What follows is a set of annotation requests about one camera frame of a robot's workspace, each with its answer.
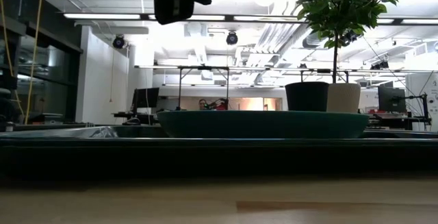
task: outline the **small tree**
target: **small tree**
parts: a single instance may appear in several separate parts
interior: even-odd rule
[[[333,56],[333,83],[337,74],[337,50],[347,46],[351,35],[360,36],[365,27],[375,28],[377,18],[386,13],[383,2],[394,5],[398,0],[313,0],[301,1],[302,10],[298,19],[306,18],[309,27],[318,38],[328,38],[325,48],[335,48]]]

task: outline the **dome camera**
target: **dome camera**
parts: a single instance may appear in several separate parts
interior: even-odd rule
[[[115,49],[124,49],[127,46],[127,41],[125,40],[124,35],[117,35],[116,39],[112,42],[112,46]]]
[[[229,32],[227,36],[227,44],[235,45],[238,41],[237,34],[235,32]]]

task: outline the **white plant pot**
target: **white plant pot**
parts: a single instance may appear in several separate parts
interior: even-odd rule
[[[361,87],[358,84],[330,84],[327,112],[357,113]]]

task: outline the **black plant pot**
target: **black plant pot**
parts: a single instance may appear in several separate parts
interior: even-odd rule
[[[329,84],[299,82],[285,86],[289,111],[327,111]]]

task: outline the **yellow cable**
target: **yellow cable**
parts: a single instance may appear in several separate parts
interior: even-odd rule
[[[7,29],[6,29],[6,18],[5,18],[5,12],[4,12],[5,8],[4,8],[3,0],[0,0],[0,7],[1,7],[1,19],[3,20],[3,33],[4,33],[4,36],[5,36],[6,55],[7,55],[8,63],[9,63],[9,71],[11,73],[11,77],[13,77],[14,76],[14,71],[12,69],[11,55],[10,55],[10,52],[9,52],[8,33],[7,33]],[[21,115],[24,117],[25,113],[24,113],[24,111],[23,111],[23,109],[21,107],[21,102],[20,102],[20,99],[18,97],[18,92],[16,90],[15,90],[15,98],[16,98],[16,101],[18,103],[18,107],[20,108]]]
[[[26,111],[26,117],[25,117],[25,125],[27,125],[27,119],[29,118],[30,101],[31,101],[31,94],[32,94],[32,82],[34,81],[34,65],[35,65],[35,59],[36,59],[36,52],[38,49],[37,42],[38,42],[38,30],[40,29],[41,7],[42,7],[42,0],[40,0],[40,3],[38,4],[38,14],[36,17],[34,56],[32,58],[32,67],[30,70],[30,85],[29,85],[29,93],[27,94],[27,111]]]

